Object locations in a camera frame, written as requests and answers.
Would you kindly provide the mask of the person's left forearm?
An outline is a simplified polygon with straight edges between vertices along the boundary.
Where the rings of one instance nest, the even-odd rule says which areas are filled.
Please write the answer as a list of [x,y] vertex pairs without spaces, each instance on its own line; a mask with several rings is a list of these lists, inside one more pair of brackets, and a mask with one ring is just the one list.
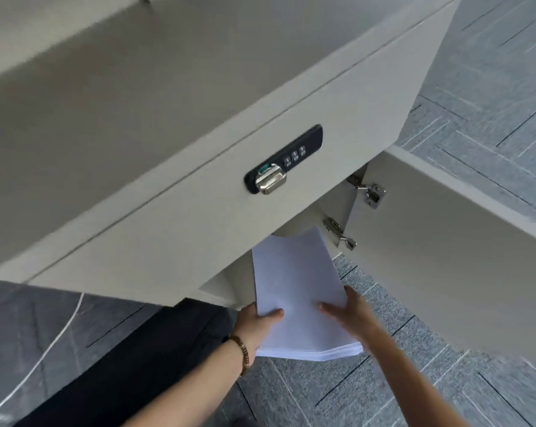
[[[149,403],[122,427],[201,427],[215,412],[245,366],[243,343],[230,339],[199,366]],[[249,353],[249,363],[255,353]]]

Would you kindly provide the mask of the person's left hand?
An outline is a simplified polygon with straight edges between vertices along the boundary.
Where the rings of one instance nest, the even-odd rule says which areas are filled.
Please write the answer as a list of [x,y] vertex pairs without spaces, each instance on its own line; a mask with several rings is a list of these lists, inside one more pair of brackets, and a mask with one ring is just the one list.
[[261,315],[258,314],[256,302],[243,307],[237,315],[236,325],[231,333],[240,339],[249,353],[257,351],[274,326],[261,325],[258,316]]

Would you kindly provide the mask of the stack of white paper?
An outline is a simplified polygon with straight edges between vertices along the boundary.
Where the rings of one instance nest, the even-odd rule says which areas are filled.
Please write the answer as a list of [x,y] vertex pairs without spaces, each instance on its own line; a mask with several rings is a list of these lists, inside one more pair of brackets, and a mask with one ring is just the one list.
[[328,361],[359,355],[362,344],[323,314],[319,304],[345,307],[347,295],[321,230],[299,236],[270,235],[251,249],[257,313],[277,309],[284,317],[257,350],[257,356]]

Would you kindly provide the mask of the beige cabinet door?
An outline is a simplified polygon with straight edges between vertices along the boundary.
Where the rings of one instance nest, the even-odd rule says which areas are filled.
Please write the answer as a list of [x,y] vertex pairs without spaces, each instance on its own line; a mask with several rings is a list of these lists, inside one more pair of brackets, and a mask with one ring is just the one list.
[[536,222],[395,146],[363,182],[345,254],[448,343],[536,361]]

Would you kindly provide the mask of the silver door hinge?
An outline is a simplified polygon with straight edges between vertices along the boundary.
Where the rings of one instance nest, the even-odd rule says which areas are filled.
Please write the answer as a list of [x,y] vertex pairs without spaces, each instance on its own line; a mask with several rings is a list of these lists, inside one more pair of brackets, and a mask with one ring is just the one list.
[[343,242],[350,251],[353,251],[356,248],[357,242],[354,239],[345,236],[343,233],[343,228],[333,218],[326,217],[323,219],[322,223],[328,232],[337,238],[339,243]]
[[354,187],[356,193],[362,195],[363,202],[372,209],[377,209],[385,197],[386,190],[374,183],[364,184],[362,178],[355,174],[350,175],[346,181]]

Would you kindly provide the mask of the black combination lock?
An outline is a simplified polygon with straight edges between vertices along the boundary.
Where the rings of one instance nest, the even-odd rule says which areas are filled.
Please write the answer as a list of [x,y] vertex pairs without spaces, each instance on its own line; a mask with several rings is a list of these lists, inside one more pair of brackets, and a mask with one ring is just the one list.
[[248,192],[268,195],[287,181],[287,173],[321,149],[323,127],[317,124],[290,144],[273,154],[245,174],[243,182]]

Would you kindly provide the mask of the beige metal cabinet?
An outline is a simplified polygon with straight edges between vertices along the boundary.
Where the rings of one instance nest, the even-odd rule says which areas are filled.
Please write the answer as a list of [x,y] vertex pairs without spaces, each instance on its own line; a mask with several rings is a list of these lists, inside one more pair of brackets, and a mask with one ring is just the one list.
[[460,1],[0,0],[0,281],[200,291],[397,140]]

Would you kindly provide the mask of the person's right hand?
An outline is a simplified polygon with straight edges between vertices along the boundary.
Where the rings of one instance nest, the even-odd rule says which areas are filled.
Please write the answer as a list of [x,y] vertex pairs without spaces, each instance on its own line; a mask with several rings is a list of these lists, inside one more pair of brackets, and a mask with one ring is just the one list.
[[372,350],[377,336],[384,332],[382,324],[375,317],[370,305],[364,296],[357,293],[352,287],[343,287],[347,296],[344,307],[348,308],[350,321],[348,324],[339,325],[354,339],[359,341],[363,349]]

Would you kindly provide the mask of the person's right forearm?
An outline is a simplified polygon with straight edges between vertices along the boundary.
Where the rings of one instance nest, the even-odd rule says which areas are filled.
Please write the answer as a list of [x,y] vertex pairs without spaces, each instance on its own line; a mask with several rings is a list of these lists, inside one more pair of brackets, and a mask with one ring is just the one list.
[[408,427],[470,427],[383,329],[361,337],[380,366]]

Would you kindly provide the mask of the person's black trousers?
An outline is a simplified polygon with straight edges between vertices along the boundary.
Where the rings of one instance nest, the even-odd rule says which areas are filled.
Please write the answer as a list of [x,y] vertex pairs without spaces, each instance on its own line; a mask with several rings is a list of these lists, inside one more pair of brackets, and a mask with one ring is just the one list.
[[121,427],[227,340],[229,309],[163,307],[13,427]]

